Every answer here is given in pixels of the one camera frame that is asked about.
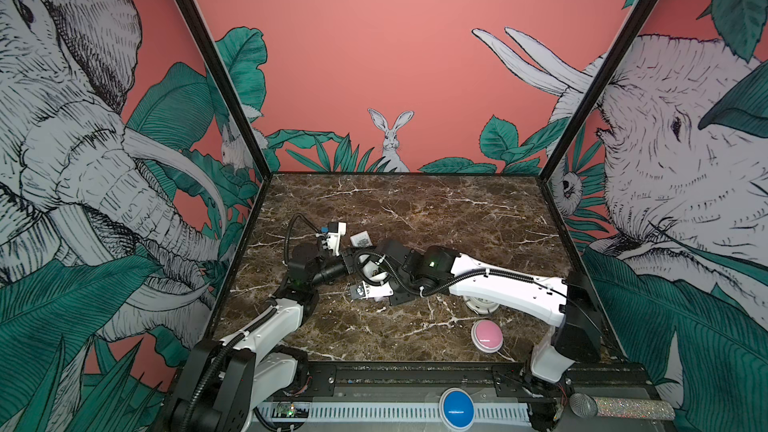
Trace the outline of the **white remote control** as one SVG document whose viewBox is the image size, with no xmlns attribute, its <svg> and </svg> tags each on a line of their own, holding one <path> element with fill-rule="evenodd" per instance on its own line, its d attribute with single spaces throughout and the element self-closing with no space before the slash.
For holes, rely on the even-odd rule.
<svg viewBox="0 0 768 432">
<path fill-rule="evenodd" d="M 367 231 L 356 233 L 350 237 L 350 243 L 356 248 L 370 248 L 373 246 L 373 241 Z M 358 259 L 359 270 L 365 277 L 364 281 L 372 286 L 380 286 L 385 283 L 387 274 L 380 272 L 378 266 L 368 255 L 361 255 Z"/>
</svg>

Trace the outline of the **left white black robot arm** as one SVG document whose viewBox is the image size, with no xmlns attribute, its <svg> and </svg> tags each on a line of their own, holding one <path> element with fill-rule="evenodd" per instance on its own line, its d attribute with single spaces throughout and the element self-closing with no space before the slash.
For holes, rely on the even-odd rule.
<svg viewBox="0 0 768 432">
<path fill-rule="evenodd" d="M 297 381 L 306 354 L 280 342 L 312 315 L 320 286 L 355 271 L 355 250 L 333 253 L 301 244 L 294 251 L 279 287 L 255 319 L 223 339 L 194 346 L 165 400 L 157 431 L 246 431 L 260 403 Z"/>
</svg>

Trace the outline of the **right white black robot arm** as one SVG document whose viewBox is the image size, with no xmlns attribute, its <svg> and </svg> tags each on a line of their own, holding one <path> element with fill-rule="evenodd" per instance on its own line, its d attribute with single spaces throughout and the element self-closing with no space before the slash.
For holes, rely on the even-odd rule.
<svg viewBox="0 0 768 432">
<path fill-rule="evenodd" d="M 600 312 L 584 286 L 565 278 L 505 269 L 444 246 L 420 252 L 395 240 L 361 250 L 355 265 L 374 287 L 390 286 L 399 301 L 454 295 L 540 320 L 548 331 L 534 346 L 527 373 L 542 381 L 556 383 L 574 364 L 601 358 Z"/>
</svg>

